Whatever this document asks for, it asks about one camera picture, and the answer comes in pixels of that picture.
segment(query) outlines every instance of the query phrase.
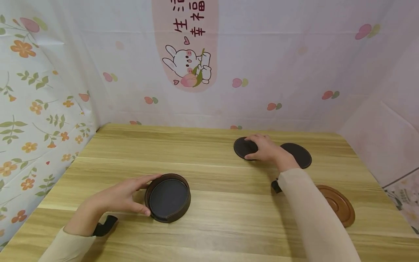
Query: table surface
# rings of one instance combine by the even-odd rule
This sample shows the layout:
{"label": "table surface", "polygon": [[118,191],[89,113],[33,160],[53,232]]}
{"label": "table surface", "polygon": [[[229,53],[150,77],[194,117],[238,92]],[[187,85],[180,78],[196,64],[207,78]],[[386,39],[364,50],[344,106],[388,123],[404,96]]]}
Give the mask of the table surface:
{"label": "table surface", "polygon": [[[234,141],[252,133],[102,127],[0,253],[0,260],[36,261],[78,205],[102,189],[130,177],[178,173],[191,188],[184,217],[164,224],[118,213],[116,229],[98,238],[84,261],[305,261],[287,200],[270,188],[276,169],[234,153]],[[334,187],[350,200],[356,220],[347,231],[362,261],[418,261],[416,234],[341,136],[263,133],[279,145],[294,142],[305,147],[313,158],[306,169],[313,181]],[[141,201],[143,195],[140,192],[136,199]]]}

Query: round coaster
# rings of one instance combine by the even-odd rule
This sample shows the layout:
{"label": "round coaster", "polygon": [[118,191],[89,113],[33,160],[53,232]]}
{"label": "round coaster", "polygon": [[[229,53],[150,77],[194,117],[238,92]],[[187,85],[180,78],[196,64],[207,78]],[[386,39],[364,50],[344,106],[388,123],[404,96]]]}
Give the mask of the round coaster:
{"label": "round coaster", "polygon": [[351,226],[355,222],[355,210],[349,200],[332,187],[319,185],[317,188],[335,211],[343,226],[346,228]]}
{"label": "round coaster", "polygon": [[258,151],[258,146],[256,145],[256,143],[250,140],[246,141],[244,140],[245,138],[246,137],[241,137],[234,142],[234,152],[243,159],[245,159],[244,157],[246,155],[253,154]]}
{"label": "round coaster", "polygon": [[305,169],[311,165],[311,155],[304,147],[294,143],[285,143],[281,147],[294,156],[300,168]]}
{"label": "round coaster", "polygon": [[188,182],[178,174],[164,174],[145,191],[145,205],[151,216],[163,223],[180,219],[191,204]]}

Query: white backdrop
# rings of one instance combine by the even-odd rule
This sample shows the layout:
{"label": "white backdrop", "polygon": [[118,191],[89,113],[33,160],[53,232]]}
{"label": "white backdrop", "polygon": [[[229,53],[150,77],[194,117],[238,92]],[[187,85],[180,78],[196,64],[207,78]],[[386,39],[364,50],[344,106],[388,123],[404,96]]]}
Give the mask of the white backdrop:
{"label": "white backdrop", "polygon": [[48,25],[42,63],[92,121],[339,132],[418,230],[416,0],[1,5]]}

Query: brown leather coaster holder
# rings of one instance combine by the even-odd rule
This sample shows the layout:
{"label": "brown leather coaster holder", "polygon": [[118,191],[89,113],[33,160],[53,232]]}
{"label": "brown leather coaster holder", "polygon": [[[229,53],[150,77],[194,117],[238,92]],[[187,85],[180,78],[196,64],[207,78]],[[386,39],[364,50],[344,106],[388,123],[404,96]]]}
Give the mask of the brown leather coaster holder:
{"label": "brown leather coaster holder", "polygon": [[317,188],[335,211],[343,226],[345,228],[351,226],[355,222],[355,210],[349,200],[332,187],[318,185]]}
{"label": "brown leather coaster holder", "polygon": [[162,223],[180,219],[191,204],[188,182],[178,174],[164,174],[153,180],[145,191],[145,206],[151,216]]}

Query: beige sleeve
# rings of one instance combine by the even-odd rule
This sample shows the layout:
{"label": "beige sleeve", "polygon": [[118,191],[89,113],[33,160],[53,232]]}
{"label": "beige sleeve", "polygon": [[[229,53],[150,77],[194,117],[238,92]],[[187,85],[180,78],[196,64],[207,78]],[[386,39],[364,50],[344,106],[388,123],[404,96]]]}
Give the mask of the beige sleeve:
{"label": "beige sleeve", "polygon": [[361,261],[346,229],[305,171],[282,172],[278,185],[291,206],[308,261]]}
{"label": "beige sleeve", "polygon": [[62,228],[39,259],[39,262],[81,261],[95,239],[95,236],[86,237],[70,235],[65,233]]}

